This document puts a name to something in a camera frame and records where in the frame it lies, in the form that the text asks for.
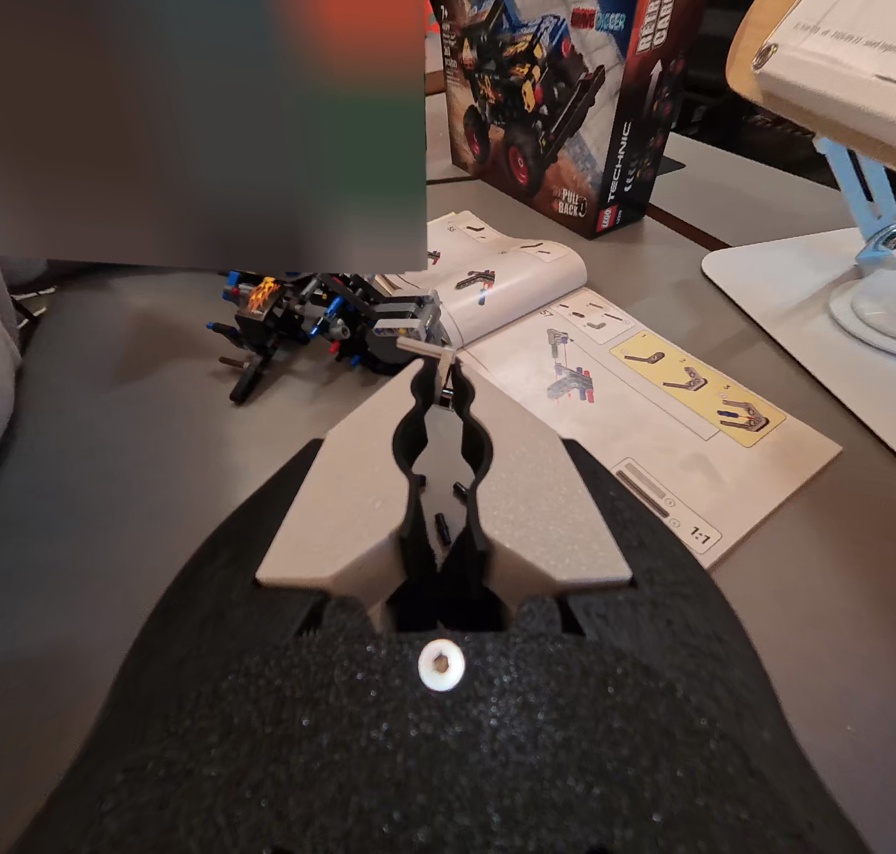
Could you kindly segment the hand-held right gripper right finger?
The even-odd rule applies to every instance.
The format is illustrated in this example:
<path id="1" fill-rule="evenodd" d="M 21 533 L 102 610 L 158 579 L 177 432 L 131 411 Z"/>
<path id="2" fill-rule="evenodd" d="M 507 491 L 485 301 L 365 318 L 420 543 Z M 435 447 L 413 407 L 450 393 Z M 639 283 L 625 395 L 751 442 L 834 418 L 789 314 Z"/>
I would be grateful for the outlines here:
<path id="1" fill-rule="evenodd" d="M 448 555 L 448 626 L 499 631 L 527 601 L 627 585 L 633 572 L 566 445 L 472 368 L 452 370 L 472 472 Z"/>

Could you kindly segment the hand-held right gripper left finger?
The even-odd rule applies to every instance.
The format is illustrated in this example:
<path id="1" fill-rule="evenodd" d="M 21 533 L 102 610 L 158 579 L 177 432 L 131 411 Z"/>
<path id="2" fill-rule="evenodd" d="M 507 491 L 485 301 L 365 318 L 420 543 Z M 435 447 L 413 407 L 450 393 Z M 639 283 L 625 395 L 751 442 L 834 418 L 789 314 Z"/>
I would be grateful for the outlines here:
<path id="1" fill-rule="evenodd" d="M 438 569 L 414 467 L 436 363 L 418 358 L 326 434 L 255 579 L 383 605 L 395 629 L 438 624 Z"/>

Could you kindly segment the pile of small lego pieces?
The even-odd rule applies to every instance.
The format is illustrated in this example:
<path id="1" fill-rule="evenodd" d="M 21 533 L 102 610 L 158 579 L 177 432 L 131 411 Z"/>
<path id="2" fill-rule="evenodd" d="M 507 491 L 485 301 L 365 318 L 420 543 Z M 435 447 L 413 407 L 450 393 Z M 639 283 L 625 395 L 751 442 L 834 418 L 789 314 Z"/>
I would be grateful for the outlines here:
<path id="1" fill-rule="evenodd" d="M 443 523 L 452 535 L 458 533 L 466 521 L 469 480 L 450 479 L 418 472 L 420 499 L 428 522 L 435 529 Z"/>

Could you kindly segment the grey lego axle pin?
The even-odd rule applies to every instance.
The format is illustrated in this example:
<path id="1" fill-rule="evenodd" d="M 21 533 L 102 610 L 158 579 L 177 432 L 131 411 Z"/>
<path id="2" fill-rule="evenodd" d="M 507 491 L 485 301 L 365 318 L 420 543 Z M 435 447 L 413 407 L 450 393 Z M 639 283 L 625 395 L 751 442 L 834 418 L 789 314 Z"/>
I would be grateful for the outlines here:
<path id="1" fill-rule="evenodd" d="M 424 342 L 409 336 L 396 339 L 399 349 L 421 357 L 431 357 L 436 361 L 434 403 L 443 409 L 454 408 L 453 372 L 456 350 L 451 345 Z"/>

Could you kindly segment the partly built lego truck chassis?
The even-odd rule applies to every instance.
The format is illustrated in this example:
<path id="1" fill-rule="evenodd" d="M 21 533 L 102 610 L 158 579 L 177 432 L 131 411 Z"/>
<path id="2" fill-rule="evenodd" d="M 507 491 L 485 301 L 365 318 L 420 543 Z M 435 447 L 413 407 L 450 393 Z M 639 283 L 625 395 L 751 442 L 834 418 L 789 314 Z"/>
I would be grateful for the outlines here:
<path id="1" fill-rule="evenodd" d="M 399 340 L 435 345 L 447 340 L 436 291 L 401 294 L 393 283 L 369 275 L 263 277 L 234 270 L 222 297 L 236 307 L 235 324 L 209 322 L 207 329 L 246 353 L 241 360 L 219 359 L 240 371 L 230 391 L 238 406 L 250 400 L 286 345 L 325 340 L 337 362 L 391 377 L 412 357 L 398 347 Z"/>

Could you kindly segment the lego set box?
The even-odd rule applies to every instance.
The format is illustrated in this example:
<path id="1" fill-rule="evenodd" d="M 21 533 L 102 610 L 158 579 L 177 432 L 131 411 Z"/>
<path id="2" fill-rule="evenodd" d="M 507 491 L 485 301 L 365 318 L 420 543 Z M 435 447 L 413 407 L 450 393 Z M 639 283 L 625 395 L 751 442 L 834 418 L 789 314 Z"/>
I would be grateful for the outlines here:
<path id="1" fill-rule="evenodd" d="M 454 165 L 581 236 L 640 220 L 707 0 L 430 0 Z"/>

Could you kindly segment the open instruction booklet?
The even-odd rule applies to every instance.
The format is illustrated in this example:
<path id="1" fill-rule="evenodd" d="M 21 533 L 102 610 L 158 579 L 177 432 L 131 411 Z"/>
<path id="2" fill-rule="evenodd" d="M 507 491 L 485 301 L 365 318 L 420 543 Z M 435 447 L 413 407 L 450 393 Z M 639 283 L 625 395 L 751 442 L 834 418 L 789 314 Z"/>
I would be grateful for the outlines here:
<path id="1" fill-rule="evenodd" d="M 563 243 L 513 238 L 469 211 L 427 224 L 433 293 L 465 362 L 576 440 L 710 569 L 842 447 L 586 287 Z"/>

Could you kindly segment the white stand with wooden board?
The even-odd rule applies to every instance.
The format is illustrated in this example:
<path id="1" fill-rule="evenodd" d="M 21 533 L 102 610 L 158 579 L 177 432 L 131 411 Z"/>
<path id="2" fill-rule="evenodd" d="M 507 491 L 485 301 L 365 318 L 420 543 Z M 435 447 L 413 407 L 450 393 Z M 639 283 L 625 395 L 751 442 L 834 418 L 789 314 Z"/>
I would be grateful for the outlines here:
<path id="1" fill-rule="evenodd" d="M 853 219 L 843 229 L 707 255 L 703 273 L 891 450 L 895 448 L 895 76 L 779 53 L 798 0 L 755 0 L 729 86 L 813 133 Z"/>

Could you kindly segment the printed instruction sheet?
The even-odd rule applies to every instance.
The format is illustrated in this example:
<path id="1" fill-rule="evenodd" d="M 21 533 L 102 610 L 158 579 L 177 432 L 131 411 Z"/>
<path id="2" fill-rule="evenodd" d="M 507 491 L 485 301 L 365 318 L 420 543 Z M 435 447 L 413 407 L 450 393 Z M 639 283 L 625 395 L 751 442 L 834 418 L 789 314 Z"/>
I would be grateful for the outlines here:
<path id="1" fill-rule="evenodd" d="M 779 53 L 895 76 L 895 0 L 798 0 L 769 35 Z"/>

